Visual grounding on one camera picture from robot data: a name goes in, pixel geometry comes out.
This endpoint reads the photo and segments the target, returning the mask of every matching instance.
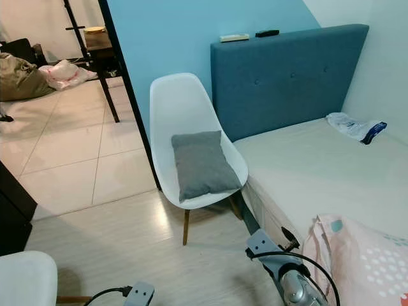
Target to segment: chair seat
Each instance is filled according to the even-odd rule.
[[[55,306],[57,266],[47,254],[25,251],[0,257],[0,305]]]

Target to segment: bed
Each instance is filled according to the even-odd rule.
[[[275,241],[302,242],[318,214],[406,236],[408,147],[386,133],[369,146],[324,117],[342,109],[368,32],[353,24],[211,47],[213,104],[247,161],[242,189]]]

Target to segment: polka dot pillowcase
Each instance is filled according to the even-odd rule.
[[[408,306],[408,240],[339,215],[319,215],[303,254],[332,276],[342,305]],[[315,267],[312,277],[335,305],[333,289]]]

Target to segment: black remote control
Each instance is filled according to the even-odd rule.
[[[267,30],[267,31],[257,32],[255,34],[255,37],[267,37],[267,36],[275,36],[275,35],[279,35],[279,30]]]

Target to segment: black cable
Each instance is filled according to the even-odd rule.
[[[105,295],[109,292],[121,292],[123,296],[127,297],[129,292],[132,290],[131,286],[126,286],[126,287],[121,287],[121,288],[110,288],[103,290],[99,293],[96,293],[88,302],[85,303],[84,306],[88,306],[90,303],[92,303],[95,299],[99,298],[101,295]]]
[[[329,273],[327,273],[327,271],[318,263],[316,263],[313,259],[310,259],[309,257],[306,257],[304,255],[301,254],[297,254],[297,253],[291,253],[291,252],[264,252],[264,253],[259,253],[259,254],[254,254],[254,255],[250,255],[249,257],[251,259],[254,258],[259,258],[259,257],[265,257],[265,256],[278,256],[278,255],[286,255],[286,256],[292,256],[292,257],[297,257],[297,258],[301,258],[305,261],[308,261],[309,263],[312,263],[314,266],[318,267],[320,271],[323,272],[324,276],[327,277],[327,279],[330,282],[331,287],[333,288],[334,291],[334,295],[336,297],[336,306],[340,306],[340,296],[339,296],[339,292],[337,291],[336,285],[333,281],[333,279],[330,277]]]

